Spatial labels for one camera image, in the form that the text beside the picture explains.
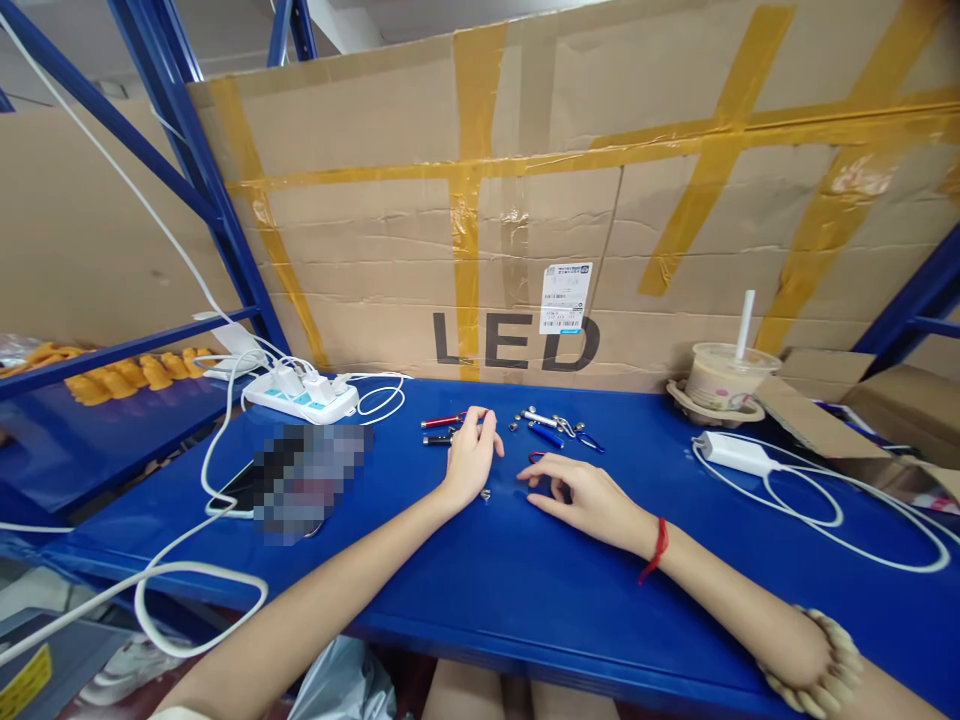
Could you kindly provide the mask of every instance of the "sleeve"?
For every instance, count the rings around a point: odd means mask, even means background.
[[[151,715],[150,720],[210,720],[210,718],[188,708],[175,707],[167,708],[157,715]]]

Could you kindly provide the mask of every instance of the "blue tabletop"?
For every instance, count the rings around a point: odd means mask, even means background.
[[[604,467],[642,506],[780,597],[836,618],[867,657],[948,716],[960,716],[960,696],[950,690],[960,670],[954,652],[960,627],[953,622],[958,562],[931,575],[895,571],[742,497],[692,458],[690,439],[699,431],[663,396],[439,381],[408,382],[404,390],[403,408],[375,426],[362,478],[314,538],[265,546],[251,522],[225,519],[168,560],[254,573],[276,595],[438,484],[446,453],[423,446],[420,420],[485,405],[501,419],[507,451],[494,460],[489,502],[476,500],[441,528],[352,631],[648,707],[700,716],[705,707],[717,717],[793,716],[766,688],[750,656],[672,581],[655,574],[638,586],[637,558],[526,502],[514,476],[528,453],[549,448],[523,424],[515,433],[506,425],[532,404],[585,422],[607,447],[599,455],[568,442],[565,454]],[[217,447],[211,483],[223,485],[243,468],[277,422],[295,421],[262,408],[237,418]],[[188,452],[45,553],[107,578],[142,569],[205,517],[198,481],[205,451],[206,443]],[[739,481],[762,492],[755,478]],[[798,510],[828,516],[826,502],[803,483],[785,477],[774,484]],[[933,547],[899,515],[840,483],[828,484],[847,517],[841,537],[892,560],[934,559]],[[246,588],[195,576],[167,575],[151,587],[237,609],[255,599]]]
[[[182,380],[85,407],[57,383],[4,401],[0,427],[12,440],[0,448],[0,482],[47,512],[69,512],[222,415],[225,388],[207,378]]]

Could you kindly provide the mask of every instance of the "hand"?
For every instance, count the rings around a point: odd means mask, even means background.
[[[536,487],[547,475],[554,499],[531,493],[533,505],[608,545],[649,559],[657,542],[657,519],[633,502],[605,471],[561,455],[547,453],[517,475]],[[573,502],[564,503],[562,488]]]
[[[480,418],[483,424],[477,425]],[[449,498],[455,512],[463,510],[487,484],[494,450],[503,457],[496,414],[486,408],[471,407],[463,426],[453,436],[447,453],[447,476],[437,488],[441,495]]]

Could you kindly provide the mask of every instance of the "smartphone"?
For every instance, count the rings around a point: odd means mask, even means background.
[[[220,491],[221,495],[228,495],[237,501],[236,506],[224,517],[253,519],[254,480],[257,473],[263,473],[263,466],[257,466],[253,460],[238,472]],[[207,515],[217,515],[227,507],[227,503],[219,498],[210,498],[207,503]]]

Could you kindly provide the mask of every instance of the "plastic bag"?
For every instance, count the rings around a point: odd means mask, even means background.
[[[38,347],[43,340],[30,338],[16,333],[0,333],[0,366],[16,367],[26,362],[26,357]]]
[[[392,720],[393,682],[366,643],[338,635],[300,686],[287,720]]]

